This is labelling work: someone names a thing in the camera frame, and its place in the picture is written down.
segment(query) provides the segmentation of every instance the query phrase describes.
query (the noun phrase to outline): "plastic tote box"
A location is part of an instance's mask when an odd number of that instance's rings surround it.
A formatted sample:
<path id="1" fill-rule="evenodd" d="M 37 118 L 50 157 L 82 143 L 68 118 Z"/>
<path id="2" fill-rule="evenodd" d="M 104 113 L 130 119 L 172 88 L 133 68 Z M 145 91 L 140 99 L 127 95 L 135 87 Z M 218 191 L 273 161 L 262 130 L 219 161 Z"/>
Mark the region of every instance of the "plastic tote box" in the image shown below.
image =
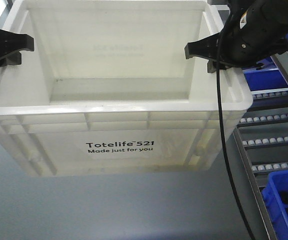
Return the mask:
<path id="1" fill-rule="evenodd" d="M 35 52 L 0 68 L 0 143 L 32 176 L 208 169 L 215 74 L 184 47 L 221 28 L 203 0 L 16 0 Z M 240 69 L 221 87 L 228 137 L 252 96 Z"/>

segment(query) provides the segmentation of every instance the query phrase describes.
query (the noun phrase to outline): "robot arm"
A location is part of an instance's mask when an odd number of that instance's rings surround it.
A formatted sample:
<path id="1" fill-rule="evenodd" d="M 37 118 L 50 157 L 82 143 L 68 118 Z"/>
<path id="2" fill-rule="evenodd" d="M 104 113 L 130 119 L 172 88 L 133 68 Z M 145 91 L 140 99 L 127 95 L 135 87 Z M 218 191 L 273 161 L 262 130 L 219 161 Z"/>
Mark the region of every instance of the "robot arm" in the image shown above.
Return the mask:
<path id="1" fill-rule="evenodd" d="M 273 54 L 288 50 L 288 0 L 231 0 L 231 20 L 223 36 L 220 68 L 250 67 Z M 185 47 L 186 59 L 210 60 L 208 72 L 215 66 L 219 34 Z"/>

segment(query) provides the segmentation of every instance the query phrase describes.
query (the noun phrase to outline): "gray floor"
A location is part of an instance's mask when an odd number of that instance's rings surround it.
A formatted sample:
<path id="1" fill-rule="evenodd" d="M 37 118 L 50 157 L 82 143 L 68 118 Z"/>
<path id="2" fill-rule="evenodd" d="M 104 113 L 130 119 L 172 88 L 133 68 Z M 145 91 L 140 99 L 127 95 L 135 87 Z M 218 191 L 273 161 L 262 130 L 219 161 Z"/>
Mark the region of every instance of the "gray floor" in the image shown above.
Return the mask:
<path id="1" fill-rule="evenodd" d="M 241 161 L 239 195 L 267 239 Z M 0 146 L 0 240 L 247 240 L 222 157 L 200 172 L 31 178 Z"/>

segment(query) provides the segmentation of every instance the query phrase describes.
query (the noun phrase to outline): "blue plastic bin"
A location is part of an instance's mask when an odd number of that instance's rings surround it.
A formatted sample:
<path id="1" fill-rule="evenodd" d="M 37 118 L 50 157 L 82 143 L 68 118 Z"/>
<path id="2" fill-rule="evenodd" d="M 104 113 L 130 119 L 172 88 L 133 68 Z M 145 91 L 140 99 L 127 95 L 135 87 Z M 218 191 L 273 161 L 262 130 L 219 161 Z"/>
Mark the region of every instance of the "blue plastic bin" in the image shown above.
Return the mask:
<path id="1" fill-rule="evenodd" d="M 251 91 L 288 88 L 287 83 L 270 58 L 259 62 L 265 65 L 263 69 L 248 68 L 243 70 Z"/>
<path id="2" fill-rule="evenodd" d="M 268 210 L 271 222 L 278 240 L 288 240 L 288 216 L 279 192 L 288 192 L 288 170 L 272 172 L 268 176 L 268 184 L 263 189 L 262 195 Z"/>

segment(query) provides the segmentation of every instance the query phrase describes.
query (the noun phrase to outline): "printed label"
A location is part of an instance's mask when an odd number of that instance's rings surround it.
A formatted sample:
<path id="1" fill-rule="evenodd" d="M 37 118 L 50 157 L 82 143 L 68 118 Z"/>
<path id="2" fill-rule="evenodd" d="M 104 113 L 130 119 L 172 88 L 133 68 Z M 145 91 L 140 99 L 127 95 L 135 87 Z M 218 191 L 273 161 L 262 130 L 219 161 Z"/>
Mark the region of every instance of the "printed label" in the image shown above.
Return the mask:
<path id="1" fill-rule="evenodd" d="M 88 153 L 129 153 L 153 151 L 155 141 L 87 142 Z"/>

